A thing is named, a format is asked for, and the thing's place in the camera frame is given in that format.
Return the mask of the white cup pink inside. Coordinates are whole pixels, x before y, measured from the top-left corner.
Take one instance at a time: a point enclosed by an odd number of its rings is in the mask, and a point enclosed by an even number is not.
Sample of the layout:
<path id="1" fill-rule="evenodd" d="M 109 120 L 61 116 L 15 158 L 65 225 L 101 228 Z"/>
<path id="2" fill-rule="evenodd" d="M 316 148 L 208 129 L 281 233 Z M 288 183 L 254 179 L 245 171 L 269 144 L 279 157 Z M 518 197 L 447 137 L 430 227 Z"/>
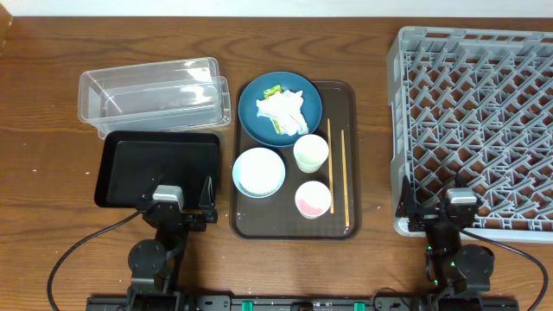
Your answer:
<path id="1" fill-rule="evenodd" d="M 332 194 L 322 182 L 307 181 L 296 190 L 296 208 L 306 219 L 319 218 L 329 211 L 332 202 Z"/>

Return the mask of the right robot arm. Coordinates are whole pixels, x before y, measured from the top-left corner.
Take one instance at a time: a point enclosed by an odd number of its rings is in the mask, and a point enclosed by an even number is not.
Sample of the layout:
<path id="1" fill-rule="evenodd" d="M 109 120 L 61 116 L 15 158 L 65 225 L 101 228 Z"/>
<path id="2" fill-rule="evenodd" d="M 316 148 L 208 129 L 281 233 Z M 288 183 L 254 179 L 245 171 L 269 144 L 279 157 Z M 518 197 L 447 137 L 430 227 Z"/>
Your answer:
<path id="1" fill-rule="evenodd" d="M 454 186 L 430 207 L 418 205 L 409 178 L 403 178 L 396 216 L 408 220 L 409 230 L 425 233 L 429 244 L 426 276 L 436 285 L 419 302 L 420 308 L 483 308 L 480 293 L 491 288 L 494 255 L 487 247 L 461 242 L 461 230 L 474 222 L 481 205 L 481 199 L 459 175 L 454 178 Z"/>

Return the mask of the light blue rice bowl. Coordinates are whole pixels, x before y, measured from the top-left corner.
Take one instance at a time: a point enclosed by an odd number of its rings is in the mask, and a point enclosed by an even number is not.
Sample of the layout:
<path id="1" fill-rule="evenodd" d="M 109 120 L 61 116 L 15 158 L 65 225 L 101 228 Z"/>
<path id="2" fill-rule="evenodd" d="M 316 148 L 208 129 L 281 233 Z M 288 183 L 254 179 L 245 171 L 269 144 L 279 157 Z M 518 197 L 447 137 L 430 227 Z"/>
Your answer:
<path id="1" fill-rule="evenodd" d="M 260 147 L 240 154 L 232 167 L 232 180 L 237 190 L 254 199 L 274 194 L 284 183 L 285 175 L 281 156 Z"/>

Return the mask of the green snack wrapper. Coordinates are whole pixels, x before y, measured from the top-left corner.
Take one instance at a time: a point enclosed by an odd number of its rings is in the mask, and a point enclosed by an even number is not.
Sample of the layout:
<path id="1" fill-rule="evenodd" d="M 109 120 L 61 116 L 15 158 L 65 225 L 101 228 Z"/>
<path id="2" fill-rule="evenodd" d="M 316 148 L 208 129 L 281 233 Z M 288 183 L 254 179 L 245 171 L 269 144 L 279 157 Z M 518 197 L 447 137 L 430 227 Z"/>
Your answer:
<path id="1" fill-rule="evenodd" d="M 268 99 L 270 98 L 271 96 L 273 96 L 274 94 L 276 93 L 282 93 L 283 92 L 283 89 L 282 89 L 282 86 L 281 85 L 275 85 L 275 86 L 272 86 L 271 88 L 269 89 L 266 89 L 264 90 L 264 98 L 265 99 Z M 279 123 L 277 122 L 277 120 L 273 117 L 270 117 L 270 121 L 272 122 L 273 124 L 273 127 L 276 131 L 276 133 L 278 135 L 282 135 L 282 131 L 281 131 L 281 128 L 280 128 L 280 125 Z"/>

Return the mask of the white cup green inside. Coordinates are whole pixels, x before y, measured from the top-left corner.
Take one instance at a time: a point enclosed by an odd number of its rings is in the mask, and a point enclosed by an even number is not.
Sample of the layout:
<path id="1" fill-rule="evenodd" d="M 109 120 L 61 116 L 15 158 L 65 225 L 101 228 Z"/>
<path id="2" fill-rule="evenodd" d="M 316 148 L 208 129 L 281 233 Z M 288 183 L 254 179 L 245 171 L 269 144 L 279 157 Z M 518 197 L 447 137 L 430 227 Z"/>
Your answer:
<path id="1" fill-rule="evenodd" d="M 301 136 L 293 147 L 293 156 L 298 168 L 306 174 L 317 171 L 327 160 L 329 147 L 321 136 L 308 134 Z"/>

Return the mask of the blue plate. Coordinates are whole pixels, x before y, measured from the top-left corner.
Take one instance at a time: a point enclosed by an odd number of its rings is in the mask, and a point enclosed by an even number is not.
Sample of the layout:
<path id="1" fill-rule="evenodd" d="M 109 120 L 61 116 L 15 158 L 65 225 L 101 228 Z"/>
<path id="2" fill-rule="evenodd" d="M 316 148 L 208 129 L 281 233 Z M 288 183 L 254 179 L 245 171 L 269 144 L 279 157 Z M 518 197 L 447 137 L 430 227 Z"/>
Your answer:
<path id="1" fill-rule="evenodd" d="M 309 134 L 314 133 L 318 127 L 323 108 L 321 95 L 314 84 L 296 73 L 266 73 L 255 78 L 245 87 L 238 101 L 238 117 L 243 129 L 261 144 L 284 148 L 292 146 L 300 138 L 300 135 L 280 135 L 269 117 L 257 115 L 257 101 L 264 100 L 264 91 L 277 85 L 280 85 L 284 92 L 302 93 L 303 103 L 300 113 L 307 123 Z"/>

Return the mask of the white napkin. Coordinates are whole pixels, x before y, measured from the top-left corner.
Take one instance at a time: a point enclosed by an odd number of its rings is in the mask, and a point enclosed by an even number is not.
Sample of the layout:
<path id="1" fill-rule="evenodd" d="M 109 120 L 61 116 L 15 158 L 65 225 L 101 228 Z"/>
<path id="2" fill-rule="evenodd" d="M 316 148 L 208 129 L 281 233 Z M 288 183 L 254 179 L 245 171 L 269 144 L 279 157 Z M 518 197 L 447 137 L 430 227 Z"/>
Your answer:
<path id="1" fill-rule="evenodd" d="M 267 117 L 278 135 L 306 135 L 308 124 L 302 115 L 303 91 L 276 92 L 266 99 L 256 101 L 257 116 Z"/>

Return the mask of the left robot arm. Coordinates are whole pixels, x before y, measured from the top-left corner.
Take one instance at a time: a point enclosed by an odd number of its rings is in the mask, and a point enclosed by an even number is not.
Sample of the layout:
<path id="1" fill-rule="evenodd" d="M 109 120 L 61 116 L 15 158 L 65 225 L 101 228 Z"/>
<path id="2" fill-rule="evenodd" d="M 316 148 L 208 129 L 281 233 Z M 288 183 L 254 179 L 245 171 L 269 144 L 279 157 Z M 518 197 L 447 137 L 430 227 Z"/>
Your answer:
<path id="1" fill-rule="evenodd" d="M 188 212 L 184 195 L 177 186 L 158 185 L 146 206 L 137 209 L 143 220 L 156 229 L 153 239 L 135 244 L 128 256 L 131 282 L 128 310 L 191 310 L 193 298 L 176 289 L 180 264 L 190 232 L 203 232 L 215 224 L 213 179 L 207 176 L 200 191 L 198 206 Z"/>

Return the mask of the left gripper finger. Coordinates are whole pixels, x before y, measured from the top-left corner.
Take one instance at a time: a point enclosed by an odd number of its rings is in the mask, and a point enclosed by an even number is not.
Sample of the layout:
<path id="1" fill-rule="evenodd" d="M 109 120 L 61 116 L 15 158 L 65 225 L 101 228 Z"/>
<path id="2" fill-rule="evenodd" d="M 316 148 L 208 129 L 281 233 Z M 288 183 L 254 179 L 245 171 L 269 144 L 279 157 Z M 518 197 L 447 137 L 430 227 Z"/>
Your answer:
<path id="1" fill-rule="evenodd" d="M 163 175 L 158 175 L 156 178 L 152 178 L 149 182 L 149 185 L 143 191 L 142 196 L 140 197 L 140 202 L 149 202 L 153 200 L 153 194 L 157 187 L 161 184 Z"/>
<path id="2" fill-rule="evenodd" d="M 211 213 L 215 210 L 215 199 L 213 194 L 213 179 L 208 176 L 205 179 L 198 203 L 199 209 L 204 213 Z"/>

